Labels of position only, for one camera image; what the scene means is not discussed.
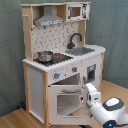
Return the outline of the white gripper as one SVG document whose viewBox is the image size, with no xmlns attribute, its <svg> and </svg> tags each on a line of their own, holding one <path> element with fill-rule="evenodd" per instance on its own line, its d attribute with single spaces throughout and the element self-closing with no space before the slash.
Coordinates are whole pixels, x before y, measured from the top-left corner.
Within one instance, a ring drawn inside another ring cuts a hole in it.
<svg viewBox="0 0 128 128">
<path fill-rule="evenodd" d="M 91 106 L 96 102 L 101 102 L 101 93 L 96 89 L 93 84 L 85 84 L 83 95 L 83 110 L 88 116 L 91 115 Z"/>
</svg>

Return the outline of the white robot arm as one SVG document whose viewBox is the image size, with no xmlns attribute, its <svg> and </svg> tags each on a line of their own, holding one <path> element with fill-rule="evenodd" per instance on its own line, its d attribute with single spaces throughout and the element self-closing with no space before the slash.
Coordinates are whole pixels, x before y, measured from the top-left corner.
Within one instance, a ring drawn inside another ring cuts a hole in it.
<svg viewBox="0 0 128 128">
<path fill-rule="evenodd" d="M 84 111 L 93 116 L 103 128 L 114 128 L 128 125 L 128 114 L 125 104 L 120 98 L 110 98 L 101 101 L 101 93 L 96 87 L 87 83 L 84 85 Z"/>
</svg>

